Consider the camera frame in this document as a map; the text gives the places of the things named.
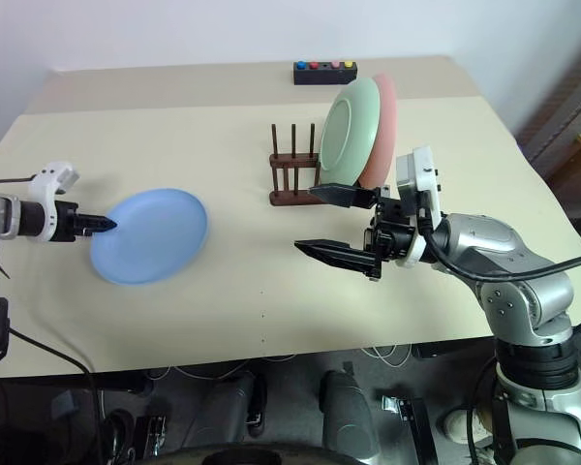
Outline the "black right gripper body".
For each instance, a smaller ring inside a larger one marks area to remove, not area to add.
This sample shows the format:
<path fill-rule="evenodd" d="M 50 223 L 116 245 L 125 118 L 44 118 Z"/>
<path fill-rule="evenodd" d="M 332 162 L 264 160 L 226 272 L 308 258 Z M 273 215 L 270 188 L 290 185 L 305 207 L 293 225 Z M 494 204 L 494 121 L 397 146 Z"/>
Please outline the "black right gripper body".
<path fill-rule="evenodd" d="M 389 196 L 387 186 L 374 189 L 374 215 L 364 232 L 364 251 L 380 262 L 404 259 L 412 247 L 415 227 L 403 214 L 402 202 Z"/>

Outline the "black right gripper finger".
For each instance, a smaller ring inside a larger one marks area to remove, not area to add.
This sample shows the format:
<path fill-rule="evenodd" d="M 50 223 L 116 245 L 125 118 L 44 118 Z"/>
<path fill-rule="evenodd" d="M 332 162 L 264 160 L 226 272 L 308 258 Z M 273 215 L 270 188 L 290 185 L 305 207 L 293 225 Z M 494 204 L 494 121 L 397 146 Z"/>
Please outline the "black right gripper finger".
<path fill-rule="evenodd" d="M 296 240 L 294 246 L 308 257 L 333 267 L 355 271 L 371 280 L 382 278 L 382 261 L 373 252 L 329 239 Z"/>
<path fill-rule="evenodd" d="M 364 189 L 339 183 L 327 183 L 309 189 L 309 194 L 324 203 L 344 208 L 372 208 L 380 198 L 379 189 Z"/>

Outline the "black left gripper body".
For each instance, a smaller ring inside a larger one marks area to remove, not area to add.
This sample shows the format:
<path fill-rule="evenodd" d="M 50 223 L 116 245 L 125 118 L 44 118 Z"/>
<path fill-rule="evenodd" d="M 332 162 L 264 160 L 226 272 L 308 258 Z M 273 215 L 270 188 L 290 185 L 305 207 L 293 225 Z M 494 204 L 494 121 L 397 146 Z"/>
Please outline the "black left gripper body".
<path fill-rule="evenodd" d="M 52 236 L 53 242 L 75 242 L 82 236 L 82 229 L 77 225 L 78 204 L 70 201 L 56 201 L 57 224 Z"/>

